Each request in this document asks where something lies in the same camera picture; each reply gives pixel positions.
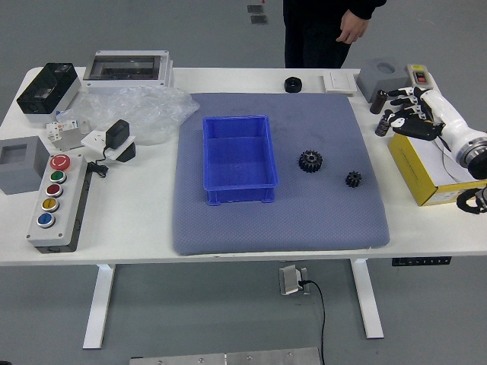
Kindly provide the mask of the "person's left hand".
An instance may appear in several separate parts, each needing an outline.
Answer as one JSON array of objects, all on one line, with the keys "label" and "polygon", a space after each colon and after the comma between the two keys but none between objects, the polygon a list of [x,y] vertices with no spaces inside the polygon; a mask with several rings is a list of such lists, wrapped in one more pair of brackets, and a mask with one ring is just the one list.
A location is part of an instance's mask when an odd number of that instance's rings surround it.
[{"label": "person's left hand", "polygon": [[362,19],[354,15],[350,10],[347,10],[342,16],[340,24],[341,33],[336,41],[351,45],[364,35],[368,25],[369,20]]}]

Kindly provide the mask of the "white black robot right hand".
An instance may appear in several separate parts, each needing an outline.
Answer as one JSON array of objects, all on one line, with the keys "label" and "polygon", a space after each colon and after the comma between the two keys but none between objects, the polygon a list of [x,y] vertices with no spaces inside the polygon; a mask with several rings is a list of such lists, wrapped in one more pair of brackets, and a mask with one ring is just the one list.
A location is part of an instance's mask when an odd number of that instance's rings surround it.
[{"label": "white black robot right hand", "polygon": [[385,123],[395,133],[425,141],[436,138],[466,163],[486,152],[486,133],[471,129],[452,104],[434,89],[404,87],[388,93],[398,111],[386,110]]}]

